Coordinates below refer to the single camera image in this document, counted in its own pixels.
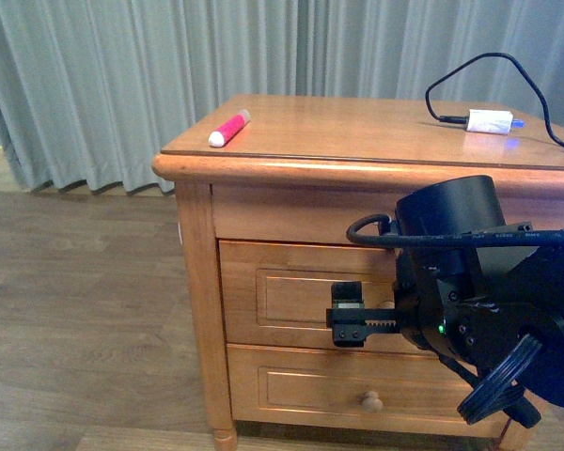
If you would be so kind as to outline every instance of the nightstand top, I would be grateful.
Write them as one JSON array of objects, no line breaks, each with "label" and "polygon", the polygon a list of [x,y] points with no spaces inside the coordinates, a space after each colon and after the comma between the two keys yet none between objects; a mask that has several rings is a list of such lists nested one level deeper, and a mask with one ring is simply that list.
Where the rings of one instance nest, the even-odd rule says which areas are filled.
[{"label": "nightstand top", "polygon": [[[442,115],[506,109],[489,103],[432,104]],[[243,108],[251,121],[225,147],[210,148],[210,133]],[[551,141],[542,120],[512,113],[525,126],[497,135],[440,124],[424,101],[239,95],[164,146],[153,167],[166,179],[263,182],[269,177],[272,183],[305,184],[308,177],[318,185],[342,180],[375,185],[388,181],[393,171],[399,172],[391,178],[413,178],[417,170],[425,183],[488,174],[496,184],[499,178],[499,185],[532,181],[536,190],[564,191],[564,148]],[[554,130],[564,140],[564,128]],[[430,171],[436,175],[427,179]]]}]

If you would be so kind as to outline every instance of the gray curtain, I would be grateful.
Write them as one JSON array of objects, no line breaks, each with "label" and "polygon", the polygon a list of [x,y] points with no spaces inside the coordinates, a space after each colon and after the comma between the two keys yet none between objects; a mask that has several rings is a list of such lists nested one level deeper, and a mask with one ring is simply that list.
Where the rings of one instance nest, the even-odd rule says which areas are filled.
[{"label": "gray curtain", "polygon": [[[516,56],[564,125],[564,0],[0,0],[0,113],[27,186],[159,183],[159,148],[237,93],[421,99]],[[436,98],[540,116],[508,61]]]}]

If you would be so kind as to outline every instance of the drawer panel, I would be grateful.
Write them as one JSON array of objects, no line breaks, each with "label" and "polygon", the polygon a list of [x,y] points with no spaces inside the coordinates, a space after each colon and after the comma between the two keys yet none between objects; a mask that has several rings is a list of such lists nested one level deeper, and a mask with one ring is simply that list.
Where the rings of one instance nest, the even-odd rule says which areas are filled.
[{"label": "drawer panel", "polygon": [[[374,213],[394,215],[408,193],[215,185],[217,237],[235,240],[348,244],[347,227]],[[564,228],[564,201],[502,197],[506,222],[531,221],[534,228]],[[376,233],[373,226],[364,233]]]},{"label": "drawer panel", "polygon": [[[335,281],[363,282],[366,307],[392,307],[395,254],[382,249],[220,241],[230,343],[334,349],[326,308]],[[423,353],[400,334],[364,350]]]},{"label": "drawer panel", "polygon": [[[507,416],[468,427],[457,407],[470,387],[423,355],[228,345],[235,419],[498,437]],[[362,407],[377,392],[377,412]]]},{"label": "drawer panel", "polygon": [[[392,213],[402,194],[307,188],[213,186],[218,238],[350,244],[347,227],[374,213]],[[373,225],[364,233],[376,233]]]}]

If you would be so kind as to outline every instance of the nightstand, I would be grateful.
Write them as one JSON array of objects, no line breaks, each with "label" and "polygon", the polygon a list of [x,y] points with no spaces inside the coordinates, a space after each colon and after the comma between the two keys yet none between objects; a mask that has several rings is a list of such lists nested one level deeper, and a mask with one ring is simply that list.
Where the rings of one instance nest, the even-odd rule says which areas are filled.
[{"label": "nightstand", "polygon": [[[243,108],[252,121],[209,148],[211,131]],[[235,449],[235,420],[525,446],[531,431],[502,412],[467,426],[456,408],[470,387],[400,334],[341,350],[325,328],[333,282],[362,281],[368,306],[393,303],[395,253],[356,247],[345,231],[418,188],[486,174],[508,223],[564,227],[564,149],[542,121],[519,117],[524,129],[490,135],[436,123],[423,101],[242,95],[162,149],[153,167],[176,185],[217,449]]]}]

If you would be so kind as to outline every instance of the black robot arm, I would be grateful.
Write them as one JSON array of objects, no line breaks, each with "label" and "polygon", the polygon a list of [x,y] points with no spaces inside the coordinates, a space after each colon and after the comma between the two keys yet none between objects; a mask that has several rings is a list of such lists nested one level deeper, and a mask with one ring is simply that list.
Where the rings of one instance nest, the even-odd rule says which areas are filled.
[{"label": "black robot arm", "polygon": [[[503,410],[531,428],[541,416],[525,388],[564,407],[564,230],[506,225],[486,176],[410,194],[396,218],[370,216],[347,231],[357,244],[401,249],[395,308],[365,309],[359,283],[333,284],[327,322],[335,344],[401,333],[436,353],[474,388],[458,408],[468,424]],[[371,223],[379,235],[360,235]]]}]

